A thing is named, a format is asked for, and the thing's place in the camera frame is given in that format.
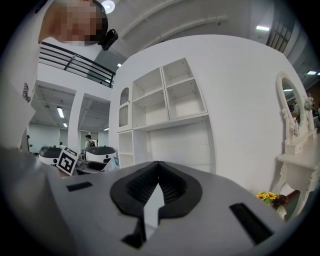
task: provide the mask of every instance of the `white column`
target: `white column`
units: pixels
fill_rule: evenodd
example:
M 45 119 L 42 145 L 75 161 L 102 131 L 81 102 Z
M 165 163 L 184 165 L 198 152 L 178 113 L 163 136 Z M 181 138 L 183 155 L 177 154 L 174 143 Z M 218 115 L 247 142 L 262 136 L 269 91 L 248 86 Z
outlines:
M 77 91 L 73 100 L 68 125 L 68 148 L 78 151 L 78 124 L 82 101 L 85 93 Z

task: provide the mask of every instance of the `white ornate mirror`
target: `white ornate mirror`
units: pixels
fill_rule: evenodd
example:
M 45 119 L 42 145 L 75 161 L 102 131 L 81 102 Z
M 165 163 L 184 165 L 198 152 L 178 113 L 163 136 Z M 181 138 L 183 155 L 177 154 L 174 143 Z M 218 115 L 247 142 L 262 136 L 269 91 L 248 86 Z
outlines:
M 306 99 L 289 76 L 283 71 L 279 72 L 276 84 L 285 119 L 285 153 L 296 155 L 301 152 L 308 137 L 315 136 L 316 130 L 313 123 L 309 122 L 310 111 L 305 109 Z

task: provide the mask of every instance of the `ornate vanity table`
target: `ornate vanity table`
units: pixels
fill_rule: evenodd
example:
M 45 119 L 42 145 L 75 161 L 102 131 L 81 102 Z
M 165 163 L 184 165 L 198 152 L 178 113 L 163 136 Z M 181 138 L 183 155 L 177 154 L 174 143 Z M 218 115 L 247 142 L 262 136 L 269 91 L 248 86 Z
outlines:
M 312 110 L 305 109 L 308 100 L 302 97 L 287 74 L 280 72 L 277 76 L 277 89 L 285 119 L 285 154 L 277 159 L 283 163 L 280 179 L 273 191 L 280 193 L 287 183 L 292 189 L 300 191 L 297 206 L 291 217 L 297 216 L 304 208 L 309 193 L 314 191 L 320 178 L 320 136 L 315 129 Z M 287 104 L 283 83 L 292 89 L 299 106 L 300 124 L 293 118 Z

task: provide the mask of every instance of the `white cabinet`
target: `white cabinet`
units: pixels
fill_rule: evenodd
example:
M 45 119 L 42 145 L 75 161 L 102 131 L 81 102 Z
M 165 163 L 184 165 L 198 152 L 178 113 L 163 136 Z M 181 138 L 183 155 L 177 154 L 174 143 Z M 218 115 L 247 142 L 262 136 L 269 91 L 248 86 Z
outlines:
M 118 156 L 121 168 L 135 165 L 132 130 L 119 133 Z
M 169 120 L 161 69 L 133 82 L 132 126 L 139 128 Z
M 185 58 L 133 81 L 130 92 L 128 114 L 132 114 L 132 126 L 126 132 L 119 129 L 121 168 L 147 161 L 169 161 L 215 171 L 208 111 Z

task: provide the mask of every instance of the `balcony railing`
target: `balcony railing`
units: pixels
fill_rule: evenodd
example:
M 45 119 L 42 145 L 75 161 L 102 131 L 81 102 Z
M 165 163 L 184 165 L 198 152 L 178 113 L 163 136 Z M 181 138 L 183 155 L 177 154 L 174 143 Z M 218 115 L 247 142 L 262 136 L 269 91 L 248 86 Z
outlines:
M 104 86 L 113 87 L 115 72 L 73 51 L 42 42 L 39 62 L 62 69 Z

